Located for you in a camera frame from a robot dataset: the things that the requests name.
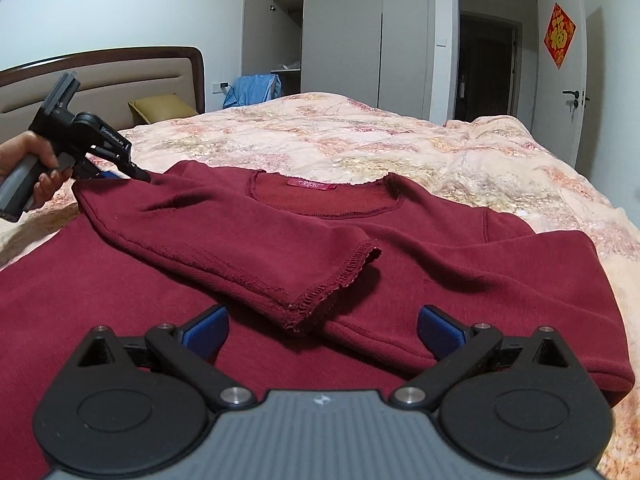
chinese calligraphy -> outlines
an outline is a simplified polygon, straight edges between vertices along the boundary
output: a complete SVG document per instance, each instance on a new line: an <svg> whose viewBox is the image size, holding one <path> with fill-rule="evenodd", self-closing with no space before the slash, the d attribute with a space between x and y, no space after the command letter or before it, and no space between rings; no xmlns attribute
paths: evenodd
<svg viewBox="0 0 640 480"><path fill-rule="evenodd" d="M546 30L545 45L551 57L560 68L575 34L575 23L558 4L554 7Z"/></svg>

floral bedspread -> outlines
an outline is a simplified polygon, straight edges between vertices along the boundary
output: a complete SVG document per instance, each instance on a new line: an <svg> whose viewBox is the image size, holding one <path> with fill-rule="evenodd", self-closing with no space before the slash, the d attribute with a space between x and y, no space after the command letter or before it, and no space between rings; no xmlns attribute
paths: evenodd
<svg viewBox="0 0 640 480"><path fill-rule="evenodd" d="M511 212L537 232L580 229L594 241L640 372L640 231L582 176L537 144L515 118L449 121L445 127L309 93L123 132L134 161L164 171L180 160L261 168L309 180L361 183L402 174L440 197ZM66 184L20 223L0 223L0 269L78 214ZM600 463L607 478L640 479L640 387L616 409Z"/></svg>

bed headboard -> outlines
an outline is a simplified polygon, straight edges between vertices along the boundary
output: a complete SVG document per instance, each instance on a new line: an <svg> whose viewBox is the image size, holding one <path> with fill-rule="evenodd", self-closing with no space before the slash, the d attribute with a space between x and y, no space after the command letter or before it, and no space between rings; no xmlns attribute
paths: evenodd
<svg viewBox="0 0 640 480"><path fill-rule="evenodd" d="M80 89L69 104L116 130L136 125L130 100L175 93L204 113L204 64L192 46L110 48L53 57L0 72L0 142L29 127L63 72L75 70Z"/></svg>

human hand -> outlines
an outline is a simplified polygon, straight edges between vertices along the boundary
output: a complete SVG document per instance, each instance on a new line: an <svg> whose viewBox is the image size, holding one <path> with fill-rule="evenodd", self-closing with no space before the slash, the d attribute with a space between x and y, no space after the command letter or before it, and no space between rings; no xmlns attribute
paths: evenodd
<svg viewBox="0 0 640 480"><path fill-rule="evenodd" d="M58 167L56 154L49 141L33 132L23 132L0 144L0 182L27 153L37 155L48 168ZM33 187L34 208L42 207L47 200L51 200L63 182L71 177L72 171L72 168L67 168L62 172L54 170L51 175L41 174Z"/></svg>

yellow pillow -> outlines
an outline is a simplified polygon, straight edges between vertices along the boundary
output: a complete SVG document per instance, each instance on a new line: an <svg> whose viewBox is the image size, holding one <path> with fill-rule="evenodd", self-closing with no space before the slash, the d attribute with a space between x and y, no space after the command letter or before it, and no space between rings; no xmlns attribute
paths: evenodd
<svg viewBox="0 0 640 480"><path fill-rule="evenodd" d="M197 115L197 111L175 94L156 95L129 101L129 107L146 124L159 123L168 119L183 119Z"/></svg>

